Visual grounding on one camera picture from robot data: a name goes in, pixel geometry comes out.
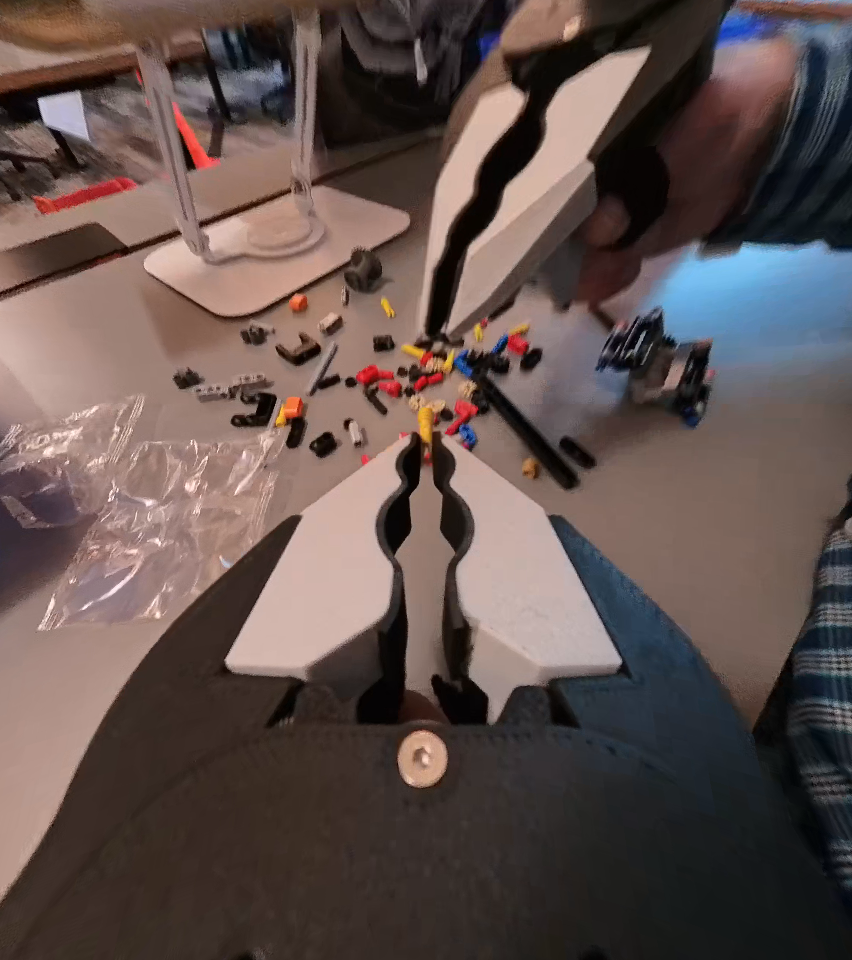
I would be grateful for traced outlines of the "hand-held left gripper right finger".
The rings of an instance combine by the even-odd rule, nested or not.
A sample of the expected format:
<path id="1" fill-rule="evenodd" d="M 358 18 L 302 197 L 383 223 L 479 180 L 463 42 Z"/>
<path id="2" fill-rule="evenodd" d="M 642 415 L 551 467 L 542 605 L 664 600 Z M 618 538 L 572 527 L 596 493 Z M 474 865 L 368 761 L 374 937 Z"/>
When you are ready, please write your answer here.
<path id="1" fill-rule="evenodd" d="M 519 688 L 617 674 L 623 659 L 546 511 L 440 437 L 432 477 L 454 550 L 443 609 L 450 679 L 504 706 Z"/>

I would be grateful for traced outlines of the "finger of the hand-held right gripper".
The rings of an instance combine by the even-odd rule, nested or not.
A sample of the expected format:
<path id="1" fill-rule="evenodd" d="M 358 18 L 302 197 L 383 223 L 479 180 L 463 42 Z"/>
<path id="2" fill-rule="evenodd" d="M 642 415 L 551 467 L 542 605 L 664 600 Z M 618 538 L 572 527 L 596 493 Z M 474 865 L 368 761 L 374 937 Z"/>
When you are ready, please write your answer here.
<path id="1" fill-rule="evenodd" d="M 465 319 L 467 310 L 480 306 L 504 272 L 536 246 L 534 259 L 543 263 L 593 210 L 597 196 L 592 164 L 585 157 L 574 159 L 574 149 L 598 129 L 599 113 L 587 108 L 581 121 L 571 111 L 573 94 L 562 92 L 549 110 L 548 143 L 528 167 L 507 186 L 499 213 L 470 247 L 465 271 L 456 295 L 454 319 Z M 486 310 L 461 332 L 486 317 Z"/>
<path id="2" fill-rule="evenodd" d="M 498 283 L 455 320 L 456 295 L 470 247 L 499 213 L 504 192 L 528 167 L 544 139 L 547 85 L 514 84 L 480 96 L 461 138 L 450 152 L 436 182 L 426 246 L 418 312 L 420 333 L 447 338 L 486 310 L 497 316 L 511 306 L 519 291 L 541 270 L 536 246 L 505 271 Z"/>

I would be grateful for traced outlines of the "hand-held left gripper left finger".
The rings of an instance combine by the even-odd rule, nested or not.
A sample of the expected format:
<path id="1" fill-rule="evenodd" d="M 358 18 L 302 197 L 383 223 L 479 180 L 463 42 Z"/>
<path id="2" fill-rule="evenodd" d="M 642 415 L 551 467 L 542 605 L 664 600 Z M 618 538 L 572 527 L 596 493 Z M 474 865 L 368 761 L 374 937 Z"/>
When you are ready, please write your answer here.
<path id="1" fill-rule="evenodd" d="M 225 659 L 234 675 L 400 697 L 408 618 L 396 554 L 411 530 L 422 442 L 400 438 L 297 517 Z"/>

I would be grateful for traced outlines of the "pile of lego pieces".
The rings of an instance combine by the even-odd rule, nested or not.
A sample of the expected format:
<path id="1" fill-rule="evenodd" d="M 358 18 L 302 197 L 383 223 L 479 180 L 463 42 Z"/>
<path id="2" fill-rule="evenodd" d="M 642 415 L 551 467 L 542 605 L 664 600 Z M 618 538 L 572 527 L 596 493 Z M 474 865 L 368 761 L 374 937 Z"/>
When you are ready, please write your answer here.
<path id="1" fill-rule="evenodd" d="M 411 409 L 416 412 L 422 406 L 431 406 L 433 409 L 433 403 L 424 396 L 424 391 L 441 384 L 450 369 L 459 371 L 465 377 L 463 386 L 471 388 L 472 391 L 456 401 L 456 411 L 454 413 L 448 410 L 436 412 L 433 409 L 433 411 L 436 414 L 436 419 L 448 424 L 446 433 L 449 437 L 461 438 L 467 450 L 472 450 L 475 447 L 476 441 L 471 421 L 492 409 L 486 397 L 472 379 L 473 373 L 483 373 L 483 370 L 479 366 L 470 365 L 465 353 L 455 354 L 450 352 L 446 358 L 434 356 L 434 359 L 439 363 L 438 367 L 424 367 L 420 372 L 420 378 L 415 382 L 404 385 L 396 379 L 392 370 L 380 368 L 376 365 L 364 367 L 353 378 L 342 379 L 338 375 L 327 374 L 328 366 L 336 355 L 336 343 L 330 343 L 328 350 L 322 352 L 320 345 L 307 334 L 302 333 L 300 341 L 300 350 L 293 353 L 284 353 L 286 359 L 306 361 L 323 356 L 322 363 L 315 370 L 314 378 L 309 386 L 308 392 L 310 394 L 313 394 L 319 388 L 327 388 L 342 383 L 348 388 L 360 389 L 366 400 L 382 416 L 387 414 L 387 408 L 382 402 L 381 396 L 394 399 L 405 397 L 410 402 Z M 232 426 L 236 428 L 290 426 L 291 433 L 288 437 L 288 446 L 294 449 L 300 444 L 305 431 L 304 402 L 295 395 L 283 403 L 278 403 L 272 393 L 264 390 L 265 381 L 257 375 L 239 376 L 231 383 L 217 385 L 206 383 L 196 370 L 190 367 L 182 367 L 174 373 L 172 381 L 178 390 L 189 392 L 203 402 L 240 400 L 247 404 L 251 409 L 250 412 L 235 414 L 231 419 Z"/>

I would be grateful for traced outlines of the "person's right forearm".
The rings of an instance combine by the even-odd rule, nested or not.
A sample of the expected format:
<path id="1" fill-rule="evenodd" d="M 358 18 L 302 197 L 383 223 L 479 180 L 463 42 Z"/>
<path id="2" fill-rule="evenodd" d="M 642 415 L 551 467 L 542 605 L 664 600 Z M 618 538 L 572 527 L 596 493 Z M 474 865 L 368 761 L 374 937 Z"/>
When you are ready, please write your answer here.
<path id="1" fill-rule="evenodd" d="M 852 251 L 852 25 L 788 38 L 797 61 L 785 118 L 747 201 L 707 243 Z"/>

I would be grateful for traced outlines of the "black lego gear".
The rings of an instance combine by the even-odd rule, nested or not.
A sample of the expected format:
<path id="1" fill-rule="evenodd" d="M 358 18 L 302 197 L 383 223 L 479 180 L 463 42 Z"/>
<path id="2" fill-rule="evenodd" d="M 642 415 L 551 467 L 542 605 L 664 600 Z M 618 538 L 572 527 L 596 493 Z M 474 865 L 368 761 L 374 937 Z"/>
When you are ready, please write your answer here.
<path id="1" fill-rule="evenodd" d="M 383 275 L 383 264 L 378 255 L 369 248 L 359 247 L 351 251 L 343 279 L 351 291 L 371 294 L 381 286 Z"/>

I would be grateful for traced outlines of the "long black lego beam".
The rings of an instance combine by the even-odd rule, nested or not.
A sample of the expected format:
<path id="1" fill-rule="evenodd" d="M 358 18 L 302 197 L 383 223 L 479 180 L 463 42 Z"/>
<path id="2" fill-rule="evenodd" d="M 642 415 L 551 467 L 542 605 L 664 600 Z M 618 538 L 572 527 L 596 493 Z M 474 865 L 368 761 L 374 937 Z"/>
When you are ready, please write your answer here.
<path id="1" fill-rule="evenodd" d="M 472 379 L 486 397 L 490 408 L 504 421 L 507 428 L 521 441 L 545 472 L 565 491 L 578 487 L 577 474 L 560 456 L 542 432 L 485 374 L 473 373 Z"/>

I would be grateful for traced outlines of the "partly built lego engine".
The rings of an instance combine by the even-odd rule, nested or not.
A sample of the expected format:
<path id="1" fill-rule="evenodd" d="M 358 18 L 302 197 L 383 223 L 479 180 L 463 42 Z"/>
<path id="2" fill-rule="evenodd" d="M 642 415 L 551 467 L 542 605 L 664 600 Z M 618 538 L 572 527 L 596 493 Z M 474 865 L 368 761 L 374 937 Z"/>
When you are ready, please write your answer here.
<path id="1" fill-rule="evenodd" d="M 624 375 L 631 404 L 667 411 L 685 426 L 696 428 L 706 415 L 715 385 L 713 345 L 711 337 L 676 339 L 658 305 L 613 325 L 595 370 Z"/>

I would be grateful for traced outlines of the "person's right hand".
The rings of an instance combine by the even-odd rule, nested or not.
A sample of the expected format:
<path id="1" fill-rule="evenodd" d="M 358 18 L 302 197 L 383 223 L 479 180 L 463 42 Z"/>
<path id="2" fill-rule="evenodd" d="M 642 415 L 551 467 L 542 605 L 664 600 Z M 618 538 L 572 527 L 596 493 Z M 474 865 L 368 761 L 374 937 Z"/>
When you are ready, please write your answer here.
<path id="1" fill-rule="evenodd" d="M 720 49 L 711 77 L 660 140 L 670 177 L 663 215 L 629 246 L 616 197 L 601 199 L 583 225 L 580 301 L 599 306 L 621 294 L 646 261 L 704 240 L 742 207 L 792 102 L 797 63 L 783 36 Z"/>

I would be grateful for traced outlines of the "clear plastic bag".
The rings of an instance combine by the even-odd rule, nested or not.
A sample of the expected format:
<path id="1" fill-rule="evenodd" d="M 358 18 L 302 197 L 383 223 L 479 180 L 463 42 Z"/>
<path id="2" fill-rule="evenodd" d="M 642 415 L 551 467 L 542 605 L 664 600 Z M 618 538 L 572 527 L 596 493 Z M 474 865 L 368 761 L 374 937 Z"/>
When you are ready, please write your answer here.
<path id="1" fill-rule="evenodd" d="M 24 529 L 94 518 L 144 412 L 144 395 L 15 424 L 0 441 L 0 504 Z"/>
<path id="2" fill-rule="evenodd" d="M 268 429 L 135 447 L 38 630 L 158 621 L 197 598 L 266 533 L 282 441 Z"/>

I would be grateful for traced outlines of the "white stand with clear legs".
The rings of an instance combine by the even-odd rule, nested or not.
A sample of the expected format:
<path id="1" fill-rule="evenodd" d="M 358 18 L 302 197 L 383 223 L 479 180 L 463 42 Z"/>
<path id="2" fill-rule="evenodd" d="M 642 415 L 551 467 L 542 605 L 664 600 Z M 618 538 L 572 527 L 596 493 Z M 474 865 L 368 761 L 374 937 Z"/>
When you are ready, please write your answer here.
<path id="1" fill-rule="evenodd" d="M 181 236 L 147 256 L 144 270 L 219 318 L 249 317 L 275 306 L 345 266 L 355 246 L 375 250 L 410 224 L 403 210 L 312 186 L 321 46 L 315 2 L 306 2 L 293 18 L 295 138 L 289 190 L 214 224 L 209 232 L 196 213 L 165 57 L 155 41 L 136 49 Z"/>

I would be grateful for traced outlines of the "orange plastic bar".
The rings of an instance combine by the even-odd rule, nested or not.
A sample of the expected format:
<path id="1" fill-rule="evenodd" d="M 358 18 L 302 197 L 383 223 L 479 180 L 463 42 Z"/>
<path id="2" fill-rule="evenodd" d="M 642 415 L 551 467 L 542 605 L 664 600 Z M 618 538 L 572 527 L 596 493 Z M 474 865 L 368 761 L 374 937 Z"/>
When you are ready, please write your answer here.
<path id="1" fill-rule="evenodd" d="M 118 176 L 97 184 L 82 187 L 56 198 L 33 196 L 36 210 L 42 215 L 74 210 L 89 203 L 135 191 L 138 185 L 129 177 Z"/>
<path id="2" fill-rule="evenodd" d="M 144 92 L 145 95 L 145 85 L 141 71 L 137 68 L 135 71 L 136 79 Z M 152 108 L 151 104 L 147 97 L 144 99 L 149 120 L 154 127 L 158 130 L 157 121 L 152 117 Z M 180 145 L 184 155 L 184 162 L 187 165 L 189 171 L 193 170 L 208 170 L 213 169 L 218 166 L 221 162 L 220 158 L 212 155 L 207 152 L 206 149 L 202 146 L 196 132 L 193 130 L 189 121 L 186 119 L 185 115 L 180 110 L 180 106 L 177 102 L 172 102 L 171 104 L 173 117 L 175 119 L 176 128 L 180 138 Z"/>

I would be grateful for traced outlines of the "white paper sheet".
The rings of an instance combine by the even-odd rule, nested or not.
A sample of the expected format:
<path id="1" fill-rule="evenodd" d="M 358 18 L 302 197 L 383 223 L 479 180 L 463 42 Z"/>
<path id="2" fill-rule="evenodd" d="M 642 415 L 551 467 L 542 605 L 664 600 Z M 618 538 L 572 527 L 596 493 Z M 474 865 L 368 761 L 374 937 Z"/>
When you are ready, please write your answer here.
<path id="1" fill-rule="evenodd" d="M 93 143 L 81 91 L 71 90 L 38 97 L 37 106 L 42 123 L 53 133 Z"/>

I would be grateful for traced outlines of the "wooden table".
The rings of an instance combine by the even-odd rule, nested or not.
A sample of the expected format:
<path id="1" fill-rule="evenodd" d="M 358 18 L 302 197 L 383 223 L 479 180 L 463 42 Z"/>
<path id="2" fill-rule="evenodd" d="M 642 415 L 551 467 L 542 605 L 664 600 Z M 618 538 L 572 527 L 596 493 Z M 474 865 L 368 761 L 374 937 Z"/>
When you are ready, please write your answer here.
<path id="1" fill-rule="evenodd" d="M 129 45 L 49 53 L 0 41 L 0 96 L 119 75 L 136 66 L 136 53 Z"/>

